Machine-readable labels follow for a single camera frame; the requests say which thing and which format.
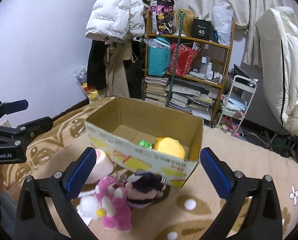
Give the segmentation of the beige trench coat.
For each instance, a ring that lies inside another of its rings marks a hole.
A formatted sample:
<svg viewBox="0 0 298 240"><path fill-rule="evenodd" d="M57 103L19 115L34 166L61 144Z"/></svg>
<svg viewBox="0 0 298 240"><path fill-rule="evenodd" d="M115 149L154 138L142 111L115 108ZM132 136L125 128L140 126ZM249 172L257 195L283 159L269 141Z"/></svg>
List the beige trench coat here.
<svg viewBox="0 0 298 240"><path fill-rule="evenodd" d="M130 97L124 61L133 61L133 59L131 41L113 43L108 46L104 57L107 83L105 96Z"/></svg>

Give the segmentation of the pink bear plush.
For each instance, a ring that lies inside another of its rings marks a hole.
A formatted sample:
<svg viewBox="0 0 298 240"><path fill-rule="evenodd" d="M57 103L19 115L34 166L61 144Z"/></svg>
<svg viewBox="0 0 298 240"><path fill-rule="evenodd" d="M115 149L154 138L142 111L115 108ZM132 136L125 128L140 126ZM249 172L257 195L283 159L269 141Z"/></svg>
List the pink bear plush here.
<svg viewBox="0 0 298 240"><path fill-rule="evenodd" d="M78 210L86 218L100 219L106 229L129 231L131 209L124 184L112 176L103 177L95 193L80 198Z"/></svg>

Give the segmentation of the pink swirl roll cushion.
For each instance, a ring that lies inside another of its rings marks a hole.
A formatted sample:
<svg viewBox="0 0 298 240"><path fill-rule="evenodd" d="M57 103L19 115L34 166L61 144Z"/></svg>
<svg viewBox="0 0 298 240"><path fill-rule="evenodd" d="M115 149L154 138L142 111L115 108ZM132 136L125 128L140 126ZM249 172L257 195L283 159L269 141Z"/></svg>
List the pink swirl roll cushion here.
<svg viewBox="0 0 298 240"><path fill-rule="evenodd" d="M86 180L86 184L93 184L101 180L103 177L112 174L114 171L114 164L107 156L107 154L100 149L95 149L97 160L89 177Z"/></svg>

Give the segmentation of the wooden bookshelf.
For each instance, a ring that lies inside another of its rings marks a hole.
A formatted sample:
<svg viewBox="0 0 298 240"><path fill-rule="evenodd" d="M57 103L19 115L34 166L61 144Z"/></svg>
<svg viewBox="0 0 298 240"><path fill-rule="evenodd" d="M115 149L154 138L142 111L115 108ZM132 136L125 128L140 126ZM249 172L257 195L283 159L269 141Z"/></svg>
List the wooden bookshelf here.
<svg viewBox="0 0 298 240"><path fill-rule="evenodd" d="M230 58L231 58L231 52L233 48L233 41L234 41L234 33L235 33L235 22L231 22L231 33L230 33L230 45L225 46L219 43L207 41L207 40L201 40L199 38L193 38L193 37L187 37L187 36L177 36L177 35L170 35L170 34L163 34L161 37L163 38L171 38L176 39L179 43L185 41L185 42L197 42L198 44L207 44L210 46L214 46L217 48L224 49L224 59L223 61L218 61L216 59L211 59L211 63L213 66L219 65L222 67L220 73L223 75L223 79L227 77L227 73L229 70L229 64L230 64ZM191 80L195 82L200 82L206 85L210 85L211 87L215 87L219 89L218 95L216 96L216 100L214 103L214 107L212 108L212 115L209 118L209 124L212 124L214 117L217 113L218 107L220 105L220 97L224 90L224 81L221 83L216 83L214 81L210 81L206 78L200 79L198 77L193 77L189 75L189 72L193 69L193 63L198 58L197 56L194 56L193 53L185 53L184 57L180 58L180 63L178 63L178 56L174 56L174 63L173 63L173 71L166 72L167 75L174 75L177 77L181 77L182 79Z"/></svg>

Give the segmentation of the black box with 40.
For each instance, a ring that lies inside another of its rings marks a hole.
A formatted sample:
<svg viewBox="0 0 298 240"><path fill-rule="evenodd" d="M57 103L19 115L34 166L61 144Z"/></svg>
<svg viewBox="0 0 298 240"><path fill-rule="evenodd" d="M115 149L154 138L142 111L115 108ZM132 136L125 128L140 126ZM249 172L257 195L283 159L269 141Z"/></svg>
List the black box with 40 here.
<svg viewBox="0 0 298 240"><path fill-rule="evenodd" d="M200 40L210 40L211 27L210 21L195 18L192 24L191 37Z"/></svg>

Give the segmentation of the wall power outlet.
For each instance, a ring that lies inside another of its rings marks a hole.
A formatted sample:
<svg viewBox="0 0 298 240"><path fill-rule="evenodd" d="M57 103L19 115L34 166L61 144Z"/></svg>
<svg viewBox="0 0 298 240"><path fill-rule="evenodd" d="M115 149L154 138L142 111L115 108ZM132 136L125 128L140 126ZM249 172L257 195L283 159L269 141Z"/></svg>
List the wall power outlet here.
<svg viewBox="0 0 298 240"><path fill-rule="evenodd" d="M11 124L10 124L9 120L5 120L4 122L2 122L1 126L11 128Z"/></svg>

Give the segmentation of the stack of books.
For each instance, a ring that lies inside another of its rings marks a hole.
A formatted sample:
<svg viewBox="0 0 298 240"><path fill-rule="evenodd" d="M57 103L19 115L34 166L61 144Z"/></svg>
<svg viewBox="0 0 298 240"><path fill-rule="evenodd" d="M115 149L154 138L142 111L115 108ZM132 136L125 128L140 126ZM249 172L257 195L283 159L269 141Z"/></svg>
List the stack of books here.
<svg viewBox="0 0 298 240"><path fill-rule="evenodd" d="M144 100L155 105L164 106L167 98L167 77L146 76L144 86Z"/></svg>

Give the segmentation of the beige patterned blanket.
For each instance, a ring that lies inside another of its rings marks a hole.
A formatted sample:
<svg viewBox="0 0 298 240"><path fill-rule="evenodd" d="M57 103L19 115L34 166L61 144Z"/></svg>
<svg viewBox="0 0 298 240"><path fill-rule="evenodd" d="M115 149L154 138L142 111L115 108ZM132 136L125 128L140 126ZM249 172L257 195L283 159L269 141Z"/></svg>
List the beige patterned blanket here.
<svg viewBox="0 0 298 240"><path fill-rule="evenodd" d="M91 144L84 126L86 118L115 101L115 98L104 98L57 120L51 131L28 147L25 163L4 167L7 193L18 199L26 176L46 178L76 160ZM211 148L231 169L240 170L248 177L261 178L269 174L278 193L283 235L287 236L296 227L298 164L295 161L216 128L203 129L202 145ZM198 166L182 188L169 188L156 204L134 210L129 232L106 229L100 220L91 221L89 228L99 239L199 239L224 204L203 168Z"/></svg>

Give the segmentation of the small dark printed carton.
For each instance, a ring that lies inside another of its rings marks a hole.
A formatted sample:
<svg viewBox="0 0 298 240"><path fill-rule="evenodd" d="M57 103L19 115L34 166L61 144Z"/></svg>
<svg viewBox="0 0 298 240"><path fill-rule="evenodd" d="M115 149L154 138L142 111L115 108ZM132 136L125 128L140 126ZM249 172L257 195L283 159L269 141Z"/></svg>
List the small dark printed carton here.
<svg viewBox="0 0 298 240"><path fill-rule="evenodd" d="M156 184L165 184L166 183L165 177L161 176L160 174L155 174L155 173L152 173L149 171L137 169L134 175L139 176L141 181L148 185L149 184L156 185Z"/></svg>

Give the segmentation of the white rolling cart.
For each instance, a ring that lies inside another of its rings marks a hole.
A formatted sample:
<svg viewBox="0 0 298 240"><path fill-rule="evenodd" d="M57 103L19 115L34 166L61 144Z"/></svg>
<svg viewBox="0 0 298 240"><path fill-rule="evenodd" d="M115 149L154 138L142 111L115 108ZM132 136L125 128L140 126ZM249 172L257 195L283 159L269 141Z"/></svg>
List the white rolling cart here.
<svg viewBox="0 0 298 240"><path fill-rule="evenodd" d="M235 75L229 81L229 92L221 96L221 112L216 127L236 137L257 91L258 79Z"/></svg>

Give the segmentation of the printed cardboard box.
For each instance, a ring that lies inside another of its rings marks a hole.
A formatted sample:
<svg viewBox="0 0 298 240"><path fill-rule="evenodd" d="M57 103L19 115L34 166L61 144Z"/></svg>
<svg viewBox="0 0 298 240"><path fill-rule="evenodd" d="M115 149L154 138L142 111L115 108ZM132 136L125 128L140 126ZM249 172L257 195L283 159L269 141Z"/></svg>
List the printed cardboard box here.
<svg viewBox="0 0 298 240"><path fill-rule="evenodd" d="M176 109L124 97L103 98L85 120L94 148L103 150L117 165L159 174L167 185L181 188L197 167L202 149L201 118ZM156 151L163 139L174 139L184 156Z"/></svg>

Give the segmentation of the red patterned bag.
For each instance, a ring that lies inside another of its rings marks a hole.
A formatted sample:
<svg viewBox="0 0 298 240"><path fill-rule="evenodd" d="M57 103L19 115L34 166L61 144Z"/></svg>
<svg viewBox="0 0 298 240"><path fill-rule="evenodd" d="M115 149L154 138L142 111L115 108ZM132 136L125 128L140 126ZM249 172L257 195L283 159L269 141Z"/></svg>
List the red patterned bag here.
<svg viewBox="0 0 298 240"><path fill-rule="evenodd" d="M173 43L171 46L171 59L169 65L169 72L173 72L173 62L176 53L176 43ZM176 67L176 75L184 76L189 74L192 68L192 64L197 59L199 54L198 49L192 49L184 44L180 44L179 47L179 55L178 55L178 62Z"/></svg>

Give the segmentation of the colourful character bag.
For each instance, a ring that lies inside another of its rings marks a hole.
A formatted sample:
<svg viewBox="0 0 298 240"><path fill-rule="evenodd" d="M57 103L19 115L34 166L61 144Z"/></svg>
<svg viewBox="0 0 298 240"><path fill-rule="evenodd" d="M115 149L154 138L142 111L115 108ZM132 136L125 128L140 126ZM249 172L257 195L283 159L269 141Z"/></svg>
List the colourful character bag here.
<svg viewBox="0 0 298 240"><path fill-rule="evenodd" d="M174 0L154 0L150 4L151 32L157 35L173 34Z"/></svg>

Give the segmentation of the yellow bear plush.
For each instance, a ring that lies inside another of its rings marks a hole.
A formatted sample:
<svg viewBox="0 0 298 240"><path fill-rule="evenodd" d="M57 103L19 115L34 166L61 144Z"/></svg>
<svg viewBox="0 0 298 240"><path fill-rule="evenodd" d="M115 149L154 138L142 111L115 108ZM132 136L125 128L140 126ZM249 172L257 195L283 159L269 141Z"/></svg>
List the yellow bear plush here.
<svg viewBox="0 0 298 240"><path fill-rule="evenodd" d="M185 158L185 150L178 140L170 137L157 138L154 149L160 153L180 159Z"/></svg>

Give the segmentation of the teal bag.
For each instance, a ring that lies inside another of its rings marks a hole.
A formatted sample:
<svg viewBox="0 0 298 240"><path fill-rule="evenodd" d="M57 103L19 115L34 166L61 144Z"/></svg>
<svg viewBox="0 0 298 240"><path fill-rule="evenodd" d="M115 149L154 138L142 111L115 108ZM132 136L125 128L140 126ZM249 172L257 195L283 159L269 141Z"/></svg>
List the teal bag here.
<svg viewBox="0 0 298 240"><path fill-rule="evenodd" d="M164 76L171 60L170 42L162 37L149 38L144 42L148 45L148 75Z"/></svg>

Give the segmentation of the black coat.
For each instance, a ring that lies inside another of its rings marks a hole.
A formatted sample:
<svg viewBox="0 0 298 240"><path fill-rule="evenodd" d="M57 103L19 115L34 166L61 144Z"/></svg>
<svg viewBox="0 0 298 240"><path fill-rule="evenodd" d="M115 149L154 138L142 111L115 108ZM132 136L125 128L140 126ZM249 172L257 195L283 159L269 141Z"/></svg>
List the black coat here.
<svg viewBox="0 0 298 240"><path fill-rule="evenodd" d="M104 56L107 45L103 41L92 40L87 67L87 84L96 90L107 87Z"/></svg>

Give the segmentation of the purple-haired doll plush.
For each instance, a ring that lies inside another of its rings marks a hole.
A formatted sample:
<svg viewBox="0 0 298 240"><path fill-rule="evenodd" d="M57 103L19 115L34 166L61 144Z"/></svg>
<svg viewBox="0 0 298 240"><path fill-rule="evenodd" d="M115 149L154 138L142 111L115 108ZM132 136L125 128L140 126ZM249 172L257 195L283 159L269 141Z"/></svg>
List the purple-haired doll plush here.
<svg viewBox="0 0 298 240"><path fill-rule="evenodd" d="M130 176L124 184L127 190L127 203L132 208L142 209L161 198L166 189L165 184L146 184L139 176Z"/></svg>

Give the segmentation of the green pole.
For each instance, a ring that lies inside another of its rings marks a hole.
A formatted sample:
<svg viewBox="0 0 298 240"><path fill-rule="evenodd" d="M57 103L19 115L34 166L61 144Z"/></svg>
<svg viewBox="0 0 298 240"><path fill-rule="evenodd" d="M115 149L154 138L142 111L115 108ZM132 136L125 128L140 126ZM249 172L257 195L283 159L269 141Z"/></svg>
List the green pole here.
<svg viewBox="0 0 298 240"><path fill-rule="evenodd" d="M177 67L177 62L178 62L180 41L182 38L182 28L183 28L184 17L185 17L185 12L183 10L180 10L179 11L179 31L178 31L178 38L177 38L176 53L175 53L174 62L173 62L173 72L172 72L172 76L171 76L169 92L167 94L167 102L165 104L166 107L169 107L169 104L171 101L172 87L173 87L173 83L174 83L174 77L176 75L176 67Z"/></svg>

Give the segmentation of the green small toy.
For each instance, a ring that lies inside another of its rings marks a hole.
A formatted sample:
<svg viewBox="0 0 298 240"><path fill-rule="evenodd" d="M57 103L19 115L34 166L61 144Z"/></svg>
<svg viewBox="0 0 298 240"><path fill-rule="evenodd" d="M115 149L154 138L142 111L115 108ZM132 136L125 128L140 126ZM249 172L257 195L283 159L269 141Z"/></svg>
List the green small toy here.
<svg viewBox="0 0 298 240"><path fill-rule="evenodd" d="M144 139L140 140L137 144L144 148L152 148L152 144Z"/></svg>

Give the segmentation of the white puffer jacket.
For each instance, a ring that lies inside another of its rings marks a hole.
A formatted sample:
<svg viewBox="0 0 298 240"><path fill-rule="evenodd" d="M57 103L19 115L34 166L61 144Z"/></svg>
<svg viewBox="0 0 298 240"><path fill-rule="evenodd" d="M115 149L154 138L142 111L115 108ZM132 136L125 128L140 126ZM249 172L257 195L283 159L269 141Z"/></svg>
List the white puffer jacket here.
<svg viewBox="0 0 298 240"><path fill-rule="evenodd" d="M85 36L96 41L124 43L145 33L142 0L96 0Z"/></svg>

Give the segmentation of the bag of plush toys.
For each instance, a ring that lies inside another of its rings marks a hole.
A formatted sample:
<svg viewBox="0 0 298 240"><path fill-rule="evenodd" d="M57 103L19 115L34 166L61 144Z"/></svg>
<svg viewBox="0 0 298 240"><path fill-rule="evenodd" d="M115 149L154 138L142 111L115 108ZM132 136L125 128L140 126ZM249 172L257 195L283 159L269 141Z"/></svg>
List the bag of plush toys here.
<svg viewBox="0 0 298 240"><path fill-rule="evenodd" d="M95 88L89 87L87 83L87 67L82 65L75 73L74 77L79 83L80 87L84 91L84 94L88 97L89 103L97 101L99 99L98 91Z"/></svg>

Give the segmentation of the cream reclining chair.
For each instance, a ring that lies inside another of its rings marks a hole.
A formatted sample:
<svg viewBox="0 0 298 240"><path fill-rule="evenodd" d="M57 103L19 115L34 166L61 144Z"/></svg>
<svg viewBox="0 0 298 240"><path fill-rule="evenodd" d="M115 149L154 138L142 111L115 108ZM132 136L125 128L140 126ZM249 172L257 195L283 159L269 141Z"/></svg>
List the cream reclining chair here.
<svg viewBox="0 0 298 240"><path fill-rule="evenodd" d="M256 22L266 101L282 127L298 137L298 27L291 7L276 7Z"/></svg>

